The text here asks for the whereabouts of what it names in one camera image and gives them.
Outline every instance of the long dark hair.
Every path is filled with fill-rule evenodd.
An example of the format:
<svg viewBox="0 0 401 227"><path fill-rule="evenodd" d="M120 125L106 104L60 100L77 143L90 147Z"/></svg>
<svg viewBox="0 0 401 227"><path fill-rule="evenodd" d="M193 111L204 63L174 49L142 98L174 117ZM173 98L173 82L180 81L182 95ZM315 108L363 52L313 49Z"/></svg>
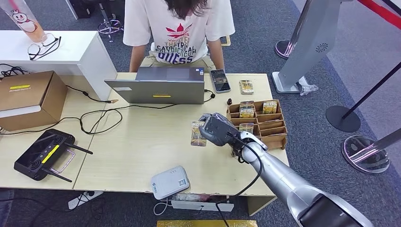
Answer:
<svg viewBox="0 0 401 227"><path fill-rule="evenodd" d="M185 20L189 12L202 16L205 9L208 9L208 0L165 0L168 10L175 13L178 18Z"/></svg>

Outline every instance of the power cord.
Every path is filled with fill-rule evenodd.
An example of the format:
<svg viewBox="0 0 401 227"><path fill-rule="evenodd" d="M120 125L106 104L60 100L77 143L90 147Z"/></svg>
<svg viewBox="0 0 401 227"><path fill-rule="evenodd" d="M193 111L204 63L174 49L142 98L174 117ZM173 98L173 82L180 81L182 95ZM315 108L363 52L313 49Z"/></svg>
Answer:
<svg viewBox="0 0 401 227"><path fill-rule="evenodd" d="M86 197L87 200L86 200L86 201L82 200L82 196ZM39 200L35 200L35 199L31 199L31 198L26 198L26 197L19 197L19 198L13 198L13 199L0 200L0 202L14 201L14 200L28 200L28 201L33 201L33 202L38 203L38 204L41 205L42 207L44 207L44 209L41 210L41 211L39 212L39 214L37 214L37 215L34 217L34 219L31 221L31 223L29 224L30 227L33 227L33 225L34 225L35 221L38 219L38 217L39 217L40 215L42 215L46 210L50 210L50 211L52 211L52 212L57 212L57 213L70 213L70 212L74 211L74 210L78 207L79 202L81 202L81 201L83 201L83 202L88 202L88 203L91 204L91 208L90 208L90 209L91 209L91 218L89 219L89 221L88 221L88 222L86 223L86 225L85 225L85 227L87 227L92 219L99 220L99 219L101 218L101 216L103 215L103 212L104 212L104 211L103 211L103 207L104 207L104 205L105 205L105 198L101 197L101 198L95 198L95 199L93 199L93 200L89 200L88 197L87 197L86 195L84 195L83 193L82 193L81 196L78 198L78 203L77 203L77 205L76 205L73 209L70 209L70 210L57 210L57 209L53 209L51 206L48 206L48 205L44 204L43 202L41 202L41 201L39 201ZM100 203L100 205L99 205L99 208L97 208L97 209L94 209L94 202L95 202L95 201L102 201L102 203Z"/></svg>
<svg viewBox="0 0 401 227"><path fill-rule="evenodd" d="M165 207L164 207L164 209L163 209L162 212L156 213L156 207L157 207L158 205L160 205L160 204L164 204ZM168 197L166 198L166 202L160 202L160 203L156 204L156 205L153 207L153 213L154 213L156 216L162 215L162 214L164 213L164 211L167 209L167 207L172 207L172 205L169 205L169 204L168 204Z"/></svg>
<svg viewBox="0 0 401 227"><path fill-rule="evenodd" d="M11 76L16 76L16 75L20 75L20 74L26 74L26 73L29 73L28 71L26 71L26 70L23 70L21 67L19 67L19 66L12 66L12 65L9 65L9 64L0 64L0 66L2 66L2 65L6 65L6 66L8 66L8 67L10 67L11 69L10 70L7 70L7 71L1 71L0 73L2 74L2 76L4 76L4 77L11 77Z"/></svg>
<svg viewBox="0 0 401 227"><path fill-rule="evenodd" d="M91 99L91 100L93 100L93 101L96 101L96 102L115 103L116 101L118 101L117 99L108 100L108 101L96 100L96 99L91 98L91 97L88 95L88 93L87 93L86 91L82 91L82 90L73 88L73 87L71 87L71 86L68 86L68 87L71 88L71 89L73 89L73 90L76 90L76 91L81 92L81 93L84 94L86 97L88 97L89 99ZM205 89L205 92L211 92L211 93L212 93L212 94L210 95L210 98L209 98L208 100L206 100L205 103L216 97L216 95L215 95L215 94L213 93L213 91L211 91L211 90ZM100 133L106 132L106 131L108 131L108 130L114 128L115 126L117 126L117 125L122 121L122 114L121 114L121 112L118 111L118 110L130 108L130 107L139 107L139 108L149 108L149 109L158 109L158 110L161 110L161 109L166 109L166 108L169 108L169 107L172 107L172 106L176 106L176 105L178 105L178 104L171 104L171 105L162 106L162 107L143 106L143 105L128 105L128 106L124 106L124 107L111 108L111 109L107 109L107 110L95 110L95 111L90 111L90 112L84 113L84 114L82 114L79 118L78 118L78 117L63 117L63 118L61 118L58 122L56 122L55 124L53 124L53 125L51 125L51 126L48 126L48 127L44 128L44 129L40 129L40 130L29 130L29 131L20 131L20 132L13 132L13 133L0 133L0 135L17 135L17 134L28 133L28 132L41 132L41 131L45 131L45 130L47 130L47 129L50 129L50 128L52 128L52 127L58 125L59 123L61 123L62 121L66 120L66 119L75 119L75 120L78 120L78 121L79 121L79 124L80 124L80 126L81 126L81 131L83 131L84 133L86 133L86 134L88 134L88 135L96 135L96 134L100 134ZM110 112L110 111L116 111L116 112L120 115L119 120L118 120L115 124L113 124L112 126L110 126L109 128L107 128L107 129L105 129L105 130L102 130L102 131L97 131L97 132L95 132L94 130L96 129L96 126L100 123L100 121L103 119L103 117L105 117L106 113L108 113L108 112ZM88 115L90 115L90 114L95 114L95 113L102 113L102 114L101 114L100 118L99 118L99 119L95 122L95 124L92 126L92 128L91 128L90 130L87 131L86 129L84 129L83 118L86 117L86 116L88 116Z"/></svg>
<svg viewBox="0 0 401 227"><path fill-rule="evenodd" d="M69 86L69 85L66 85L66 86L67 86L68 88L72 89L72 90L76 90L76 91L82 92L82 94L84 94L84 95L85 95L86 97L88 97L90 100L93 100L93 101L95 101L95 102L100 102L100 103L116 103L116 102L118 101L118 99L107 100L107 101L97 100L97 99L94 99L94 98L90 97L89 94L88 94L88 92L86 92L86 91L82 91L82 90L73 88L73 87L71 87L71 86Z"/></svg>
<svg viewBox="0 0 401 227"><path fill-rule="evenodd" d="M238 192L237 194L235 194L234 196L232 196L232 197L238 197L239 195L241 195L242 193L244 193L246 190L248 190L248 188L250 188L250 187L258 180L258 178L261 176L262 170L263 170L263 163L262 163L261 158L260 158L260 157L258 156L258 154L256 153L256 151L253 150L250 146L248 146L246 143L242 142L242 140L238 139L236 136L234 136L233 134L231 134L231 133L229 133L229 132L227 133L227 135L230 136L230 137L232 137L232 138L234 138L234 139L237 140L239 143L241 143L242 145L244 145L245 147L247 147L249 150L251 150L252 153L254 153L255 156L258 158L259 163L260 163L260 166L261 166L261 168L259 168L259 171L258 171L258 174L256 175L256 177L255 177L244 189L242 189L240 192ZM230 227L230 226L228 225L228 223L227 223L226 218L224 217L223 213L221 212L220 207L218 207L219 204L224 203L224 202L227 202L228 200L230 200L230 198L227 198L227 199L225 199L225 200L221 200L221 201L216 202L216 208L217 208L218 212L220 213L220 216L221 216L221 218L223 219L223 221L224 221L224 223L226 224L226 226L227 226L227 227Z"/></svg>

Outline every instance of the white cable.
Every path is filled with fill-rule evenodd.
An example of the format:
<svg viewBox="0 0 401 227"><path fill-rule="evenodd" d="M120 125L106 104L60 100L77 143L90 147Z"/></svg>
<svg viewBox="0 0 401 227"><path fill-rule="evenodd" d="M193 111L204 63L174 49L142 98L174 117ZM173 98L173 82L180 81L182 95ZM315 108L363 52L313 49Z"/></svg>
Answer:
<svg viewBox="0 0 401 227"><path fill-rule="evenodd" d="M163 209L163 211L161 212L161 213L156 213L156 207L158 206L158 205L160 205L160 204L164 204L165 205L165 207L164 207L164 209ZM168 205L168 197L166 198L166 202L164 203L164 202L160 202L160 203L158 203L158 204L156 204L154 207L153 207L153 213L156 215L156 216L159 216L159 215L162 215L163 213L164 213L164 211L167 209L167 207L172 207L172 205Z"/></svg>

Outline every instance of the light wooden desk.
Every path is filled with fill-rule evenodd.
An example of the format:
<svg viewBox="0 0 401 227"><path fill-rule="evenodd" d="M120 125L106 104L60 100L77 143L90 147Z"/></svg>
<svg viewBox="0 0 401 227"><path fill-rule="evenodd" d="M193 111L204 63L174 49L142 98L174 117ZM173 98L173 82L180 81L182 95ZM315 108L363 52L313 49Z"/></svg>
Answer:
<svg viewBox="0 0 401 227"><path fill-rule="evenodd" d="M95 92L90 88L90 85L83 76L61 76L61 79L66 84L86 90L90 96L95 96ZM102 110L104 107L104 103L94 102L85 97L82 93L69 89L61 117L80 117L85 112ZM99 119L99 117L100 113L85 117L84 128L89 130L97 121L97 119ZM37 127L29 130L40 130L42 128L45 127ZM76 145L86 149L89 148L89 144L92 141L93 136L87 135L81 131L78 120L66 119L54 128L72 134L76 138ZM86 153L79 150L71 149L71 151L73 151L76 155L67 168L61 173L62 176L71 179L72 183L63 181L55 176L50 175L41 181L35 181L14 170L14 162L28 149L28 147L32 145L37 138L39 138L42 133L43 132L36 132L0 136L0 187L66 190L71 190L73 188L86 155Z"/></svg>
<svg viewBox="0 0 401 227"><path fill-rule="evenodd" d="M118 79L135 79L135 73L119 73ZM250 79L254 94L241 95L238 82ZM233 103L248 100L272 99L266 74L228 74L231 92L217 94L203 105L178 105L157 110L131 107L122 109L122 122L105 133L95 135L89 147L94 155L87 155L78 175L74 190L115 192L152 192L150 179L169 168L182 165L191 187L184 191L197 194L234 195L256 176L255 170L231 157L228 145L217 147L208 142L206 147L190 145L191 123L204 113L225 115L227 100ZM205 74L205 88L213 90L209 74ZM210 93L205 93L205 100ZM128 103L111 92L106 109L127 106ZM117 113L107 115L107 121L97 130L105 129L119 120ZM285 150L271 154L288 165ZM262 180L249 188L249 214L253 215L275 199Z"/></svg>

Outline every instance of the yellow label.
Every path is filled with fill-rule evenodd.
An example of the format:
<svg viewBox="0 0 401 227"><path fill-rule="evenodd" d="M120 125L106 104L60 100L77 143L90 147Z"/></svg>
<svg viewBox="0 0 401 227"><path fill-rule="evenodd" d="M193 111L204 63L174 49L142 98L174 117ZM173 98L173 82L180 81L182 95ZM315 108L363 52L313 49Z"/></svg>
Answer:
<svg viewBox="0 0 401 227"><path fill-rule="evenodd" d="M21 88L28 88L28 87L30 87L30 85L14 86L14 87L10 87L10 90L13 90L13 89L21 89Z"/></svg>
<svg viewBox="0 0 401 227"><path fill-rule="evenodd" d="M45 163L45 162L50 158L50 156L52 156L52 154L57 150L57 148L59 148L59 145L56 145L56 146L53 148L53 150L50 151L50 152L47 154L47 156L43 159L42 163Z"/></svg>
<svg viewBox="0 0 401 227"><path fill-rule="evenodd" d="M171 98L169 95L153 95L154 98Z"/></svg>

